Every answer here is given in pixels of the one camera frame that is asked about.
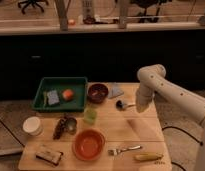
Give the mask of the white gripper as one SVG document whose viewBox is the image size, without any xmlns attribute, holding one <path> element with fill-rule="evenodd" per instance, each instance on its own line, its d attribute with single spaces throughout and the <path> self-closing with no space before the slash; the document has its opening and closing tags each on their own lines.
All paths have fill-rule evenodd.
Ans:
<svg viewBox="0 0 205 171">
<path fill-rule="evenodd" d="M 154 91 L 141 83 L 136 91 L 136 111 L 138 113 L 144 112 L 148 108 L 148 104 L 154 97 Z"/>
</svg>

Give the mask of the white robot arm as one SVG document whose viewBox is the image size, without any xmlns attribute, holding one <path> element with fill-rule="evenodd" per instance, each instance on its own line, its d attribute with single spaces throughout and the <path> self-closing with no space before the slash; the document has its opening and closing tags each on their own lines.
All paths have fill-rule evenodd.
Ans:
<svg viewBox="0 0 205 171">
<path fill-rule="evenodd" d="M 136 109 L 139 113 L 144 112 L 157 92 L 187 113 L 203 128 L 203 145 L 199 147 L 194 171 L 205 171 L 205 98 L 169 82 L 165 75 L 166 69 L 161 64 L 145 66 L 137 71 Z"/>
</svg>

